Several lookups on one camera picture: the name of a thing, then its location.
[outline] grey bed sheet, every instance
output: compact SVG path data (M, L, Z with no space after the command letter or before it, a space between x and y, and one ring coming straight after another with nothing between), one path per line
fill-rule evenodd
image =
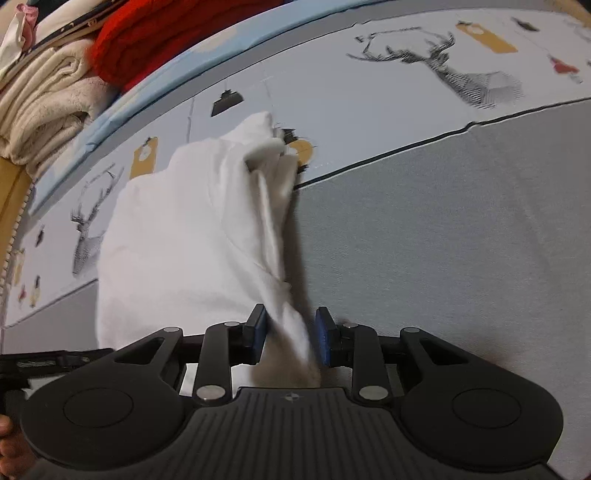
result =
M305 318L418 326L543 385L569 479L591 468L589 118L589 100L550 108L345 172L285 226ZM8 328L4 352L94 348L95 301L93 283Z

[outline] human hand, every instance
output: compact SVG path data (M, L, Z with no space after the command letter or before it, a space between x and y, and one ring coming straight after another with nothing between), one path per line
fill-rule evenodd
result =
M21 478L37 460L21 429L5 415L0 415L0 455L0 473L10 480Z

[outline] beige fleece blanket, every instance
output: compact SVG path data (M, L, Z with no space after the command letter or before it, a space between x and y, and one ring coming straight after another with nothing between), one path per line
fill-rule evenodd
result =
M38 177L63 146L113 101L116 90L96 76L84 77L29 104L15 119L0 155Z
M115 97L88 75L92 43L84 38L48 48L0 93L0 156L26 164L33 177Z

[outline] finger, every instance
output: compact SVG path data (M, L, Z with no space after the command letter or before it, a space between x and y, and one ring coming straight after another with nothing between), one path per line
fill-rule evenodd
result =
M10 437L3 438L0 440L0 455L7 458L16 458L22 454L22 447L17 436L11 435Z
M6 415L0 415L0 437L9 435L12 431L12 421Z
M20 478L35 464L35 459L30 455L19 458L3 458L0 460L0 472L7 477Z

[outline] pink fabric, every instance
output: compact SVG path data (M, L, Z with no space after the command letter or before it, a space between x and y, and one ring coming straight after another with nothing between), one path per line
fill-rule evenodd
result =
M18 4L17 12L23 12L25 14L25 24L22 27L22 37L25 39L25 44L22 46L22 50L28 50L34 42L33 29L37 23L37 17L39 16L39 9L37 7L31 7L27 4Z

